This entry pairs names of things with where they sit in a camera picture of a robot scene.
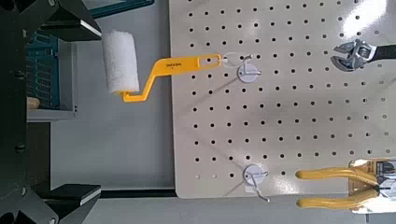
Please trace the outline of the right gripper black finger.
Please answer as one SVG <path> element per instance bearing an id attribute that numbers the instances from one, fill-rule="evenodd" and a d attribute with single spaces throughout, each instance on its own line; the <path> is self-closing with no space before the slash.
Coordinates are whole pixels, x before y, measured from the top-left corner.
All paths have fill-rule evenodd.
<path id="1" fill-rule="evenodd" d="M 102 31 L 82 0 L 18 0 L 22 30 L 38 30 L 65 42 L 100 41 Z"/>
<path id="2" fill-rule="evenodd" d="M 100 185 L 33 186 L 22 200 L 18 224 L 82 224 L 100 196 Z"/>

